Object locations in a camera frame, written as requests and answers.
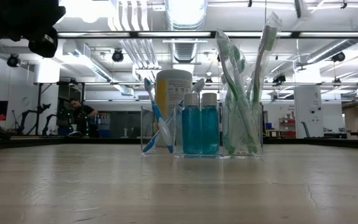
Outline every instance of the wooden table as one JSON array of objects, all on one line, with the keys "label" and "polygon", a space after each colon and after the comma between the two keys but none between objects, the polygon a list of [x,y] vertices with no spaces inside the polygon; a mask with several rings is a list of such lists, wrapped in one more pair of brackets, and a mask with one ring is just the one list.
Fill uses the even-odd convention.
[{"label": "wooden table", "polygon": [[3,149],[0,223],[358,223],[358,149],[266,145],[263,160]]}]

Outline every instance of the air duct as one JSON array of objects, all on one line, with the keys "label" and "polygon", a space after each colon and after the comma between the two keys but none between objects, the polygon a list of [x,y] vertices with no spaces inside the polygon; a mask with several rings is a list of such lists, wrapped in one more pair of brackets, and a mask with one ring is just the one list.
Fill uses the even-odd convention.
[{"label": "air duct", "polygon": [[[309,56],[306,57],[305,62],[296,63],[296,66],[305,66],[305,65],[318,63],[324,59],[327,59],[329,57],[332,57],[333,55],[338,54],[339,52],[342,52],[343,50],[348,49],[349,47],[352,47],[355,44],[358,44],[358,39],[335,40],[329,43],[328,45],[325,45],[324,47],[320,48],[319,50],[311,53]],[[293,62],[287,62],[275,68],[272,72],[278,69],[280,71],[284,71],[289,68],[293,68],[293,66],[294,66]]]},{"label": "air duct", "polygon": [[[167,24],[170,30],[201,30],[204,26],[207,0],[165,0]],[[172,44],[179,63],[190,63],[196,56],[197,44]]]}]

